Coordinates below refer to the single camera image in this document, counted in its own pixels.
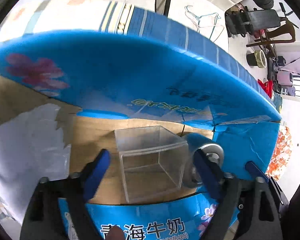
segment metal screw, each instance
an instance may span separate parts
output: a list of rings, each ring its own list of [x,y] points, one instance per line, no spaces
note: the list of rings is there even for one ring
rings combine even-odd
[[[259,183],[265,183],[265,179],[262,177],[256,177],[256,181]]]
[[[49,181],[49,178],[48,177],[42,177],[40,180],[39,180],[39,183],[43,184],[43,183],[47,183]]]
[[[228,178],[228,179],[233,179],[233,178],[234,178],[234,176],[233,176],[230,172],[225,172],[225,173],[223,174],[223,176],[224,176],[225,178]]]
[[[218,154],[216,154],[216,153],[207,153],[206,156],[207,156],[209,161],[219,165],[220,157],[219,157]]]
[[[73,173],[71,173],[71,174],[69,175],[69,177],[70,177],[71,179],[78,178],[78,177],[80,177],[80,172],[73,172]]]

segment clear acrylic box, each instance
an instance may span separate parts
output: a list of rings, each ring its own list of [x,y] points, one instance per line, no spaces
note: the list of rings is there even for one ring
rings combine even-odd
[[[180,189],[187,141],[162,126],[115,130],[122,182],[128,203]]]

